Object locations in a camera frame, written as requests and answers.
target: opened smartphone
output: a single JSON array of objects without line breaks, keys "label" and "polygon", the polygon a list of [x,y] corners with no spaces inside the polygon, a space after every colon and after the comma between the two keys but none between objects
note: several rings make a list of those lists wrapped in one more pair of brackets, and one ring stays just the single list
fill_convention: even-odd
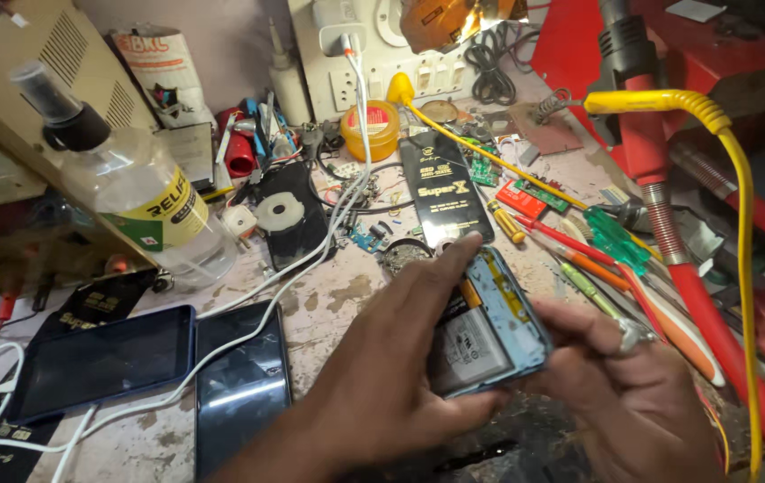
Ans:
[{"label": "opened smartphone", "polygon": [[192,369],[195,308],[182,305],[32,342],[8,419],[35,419],[151,390]]},{"label": "opened smartphone", "polygon": [[543,368],[552,340],[502,254],[483,246],[434,328],[427,376],[444,398]]},{"label": "opened smartphone", "polygon": [[[197,358],[252,333],[271,301],[200,321]],[[195,379],[195,479],[202,481],[291,405],[287,345],[277,305],[259,335],[215,357]]]}]

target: green circuit board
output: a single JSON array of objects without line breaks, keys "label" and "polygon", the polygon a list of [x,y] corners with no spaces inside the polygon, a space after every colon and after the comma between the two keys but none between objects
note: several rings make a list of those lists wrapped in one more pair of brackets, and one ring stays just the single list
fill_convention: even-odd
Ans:
[{"label": "green circuit board", "polygon": [[480,185],[498,186],[498,174],[493,171],[493,162],[479,154],[472,157],[469,177]]},{"label": "green circuit board", "polygon": [[563,199],[560,199],[559,197],[554,196],[548,192],[545,192],[542,189],[539,189],[535,186],[529,186],[523,189],[523,186],[525,185],[526,182],[527,181],[525,180],[517,180],[511,186],[517,188],[518,190],[522,192],[527,192],[528,194],[539,199],[540,201],[543,201],[544,203],[548,204],[551,208],[553,208],[557,212],[563,212],[570,205],[570,203],[564,201]]}]

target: orange container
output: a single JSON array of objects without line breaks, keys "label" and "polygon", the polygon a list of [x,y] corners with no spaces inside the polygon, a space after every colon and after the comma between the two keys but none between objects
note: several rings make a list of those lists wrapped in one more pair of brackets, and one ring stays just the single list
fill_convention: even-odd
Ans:
[{"label": "orange container", "polygon": [[[368,101],[368,141],[370,142],[371,162],[382,161],[397,149],[397,133],[400,130],[400,118],[397,109],[385,101]],[[365,145],[362,133],[358,129],[358,111],[350,107],[340,120],[340,135],[344,137],[346,148],[359,161],[365,160]]]}]

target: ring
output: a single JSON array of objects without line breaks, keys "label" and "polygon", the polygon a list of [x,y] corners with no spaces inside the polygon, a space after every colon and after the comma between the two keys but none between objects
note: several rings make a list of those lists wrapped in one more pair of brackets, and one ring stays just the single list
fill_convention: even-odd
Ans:
[{"label": "ring", "polygon": [[658,339],[654,333],[633,319],[619,317],[615,321],[618,322],[618,330],[621,332],[621,345],[613,355],[614,357],[628,356],[636,344],[640,342],[654,342]]}]

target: green screwdriver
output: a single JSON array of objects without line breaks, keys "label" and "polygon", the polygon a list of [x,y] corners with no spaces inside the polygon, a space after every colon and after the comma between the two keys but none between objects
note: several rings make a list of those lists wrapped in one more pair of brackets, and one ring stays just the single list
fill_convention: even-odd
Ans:
[{"label": "green screwdriver", "polygon": [[591,301],[594,302],[598,308],[600,308],[600,310],[602,310],[606,315],[609,315],[613,319],[623,317],[618,309],[615,309],[615,306],[612,304],[612,302],[609,302],[602,293],[597,291],[591,280],[586,279],[585,276],[582,275],[579,270],[573,267],[567,260],[561,259],[551,250],[547,250],[547,252],[552,256],[553,259],[555,259],[556,263],[559,264],[559,267],[561,267],[561,271],[565,274],[565,276],[567,276],[567,278],[573,282],[574,285],[576,285],[579,291],[585,294],[586,297],[590,298]]}]

